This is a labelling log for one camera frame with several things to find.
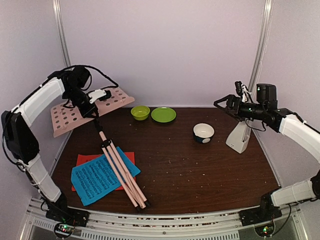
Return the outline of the pink music stand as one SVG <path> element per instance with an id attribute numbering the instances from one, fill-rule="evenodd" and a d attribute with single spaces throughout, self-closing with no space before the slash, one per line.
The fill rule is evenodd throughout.
<path id="1" fill-rule="evenodd" d="M 124 157 L 120 156 L 117 146 L 109 137 L 110 130 L 105 129 L 106 126 L 114 126 L 116 120 L 106 121 L 101 118 L 134 102 L 134 98 L 125 94 L 120 88 L 110 92 L 111 98 L 95 103 L 99 114 L 96 119 L 83 118 L 78 108 L 72 107 L 69 102 L 56 105 L 51 109 L 54 137 L 72 132 L 58 161 L 57 171 L 63 173 L 63 164 L 70 163 L 72 166 L 69 168 L 68 176 L 71 179 L 78 155 L 104 155 L 133 206 L 137 210 L 144 209 L 150 203 L 126 167 Z"/>

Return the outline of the blue sheet music paper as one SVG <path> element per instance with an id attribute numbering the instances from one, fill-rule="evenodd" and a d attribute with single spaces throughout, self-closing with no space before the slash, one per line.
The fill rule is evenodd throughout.
<path id="1" fill-rule="evenodd" d="M 114 191 L 108 191 L 110 173 L 114 171 L 105 155 L 75 166 L 71 171 L 71 190 L 77 193 L 84 206 L 89 206 Z"/>

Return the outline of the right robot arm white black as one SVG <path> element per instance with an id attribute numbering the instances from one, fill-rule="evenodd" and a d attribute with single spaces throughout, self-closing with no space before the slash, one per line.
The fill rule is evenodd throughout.
<path id="1" fill-rule="evenodd" d="M 258 83 L 256 85 L 256 102 L 243 101 L 250 94 L 245 91 L 245 85 L 235 82 L 236 95 L 229 94 L 213 105 L 229 116 L 245 122 L 258 120 L 264 127 L 269 127 L 277 133 L 296 142 L 317 161 L 320 159 L 320 132 L 304 121 L 296 112 L 287 108 L 278 108 L 277 88 L 273 84 Z M 276 208 L 291 203 L 314 201 L 320 198 L 320 175 L 316 174 L 309 180 L 297 182 L 291 186 L 267 193 L 261 198 L 256 210 L 259 220 L 268 220 Z"/>

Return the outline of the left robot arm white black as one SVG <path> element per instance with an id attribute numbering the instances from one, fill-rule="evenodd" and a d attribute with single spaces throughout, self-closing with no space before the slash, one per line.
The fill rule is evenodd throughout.
<path id="1" fill-rule="evenodd" d="M 39 142 L 31 131 L 36 118 L 55 99 L 62 97 L 73 108 L 78 108 L 83 118 L 97 119 L 98 107 L 88 93 L 85 85 L 92 80 L 90 65 L 72 65 L 53 72 L 12 110 L 1 115 L 2 149 L 12 156 L 8 160 L 22 172 L 25 172 L 44 198 L 56 203 L 62 197 L 62 191 L 49 176 L 40 157 Z"/>

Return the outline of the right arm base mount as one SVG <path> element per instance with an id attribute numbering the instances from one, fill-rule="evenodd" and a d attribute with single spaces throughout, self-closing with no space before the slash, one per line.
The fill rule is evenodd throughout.
<path id="1" fill-rule="evenodd" d="M 270 194 L 261 197 L 258 207 L 241 210 L 238 214 L 243 227 L 271 221 L 282 216 L 280 207 L 274 206 Z"/>

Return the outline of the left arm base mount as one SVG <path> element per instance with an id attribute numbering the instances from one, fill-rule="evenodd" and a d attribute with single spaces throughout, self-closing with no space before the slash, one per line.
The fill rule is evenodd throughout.
<path id="1" fill-rule="evenodd" d="M 61 207 L 58 207 L 54 203 L 47 200 L 45 203 L 47 205 L 47 212 L 45 214 L 47 219 L 75 227 L 87 226 L 90 216 L 88 211 L 75 209 L 68 206 L 65 209 L 62 209 Z"/>

